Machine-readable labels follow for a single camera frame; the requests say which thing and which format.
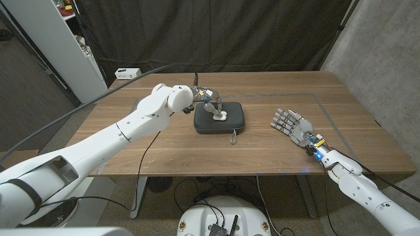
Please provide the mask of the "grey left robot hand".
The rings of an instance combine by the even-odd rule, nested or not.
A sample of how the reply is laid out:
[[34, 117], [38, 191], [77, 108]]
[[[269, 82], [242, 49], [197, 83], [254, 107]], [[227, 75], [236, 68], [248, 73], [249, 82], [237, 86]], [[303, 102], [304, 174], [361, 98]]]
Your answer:
[[215, 90], [206, 87], [191, 87], [193, 93], [192, 107], [198, 102], [203, 102], [205, 111], [213, 114], [213, 119], [217, 121], [224, 121], [227, 117], [227, 112], [222, 110], [222, 99], [219, 93]]

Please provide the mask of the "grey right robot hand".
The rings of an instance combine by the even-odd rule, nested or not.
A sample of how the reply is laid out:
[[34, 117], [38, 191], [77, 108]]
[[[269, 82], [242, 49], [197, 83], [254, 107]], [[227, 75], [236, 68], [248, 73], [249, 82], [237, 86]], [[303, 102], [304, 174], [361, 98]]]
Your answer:
[[295, 144], [301, 147], [309, 145], [308, 136], [313, 134], [314, 129], [312, 123], [300, 114], [278, 108], [273, 121], [270, 125], [290, 137]]

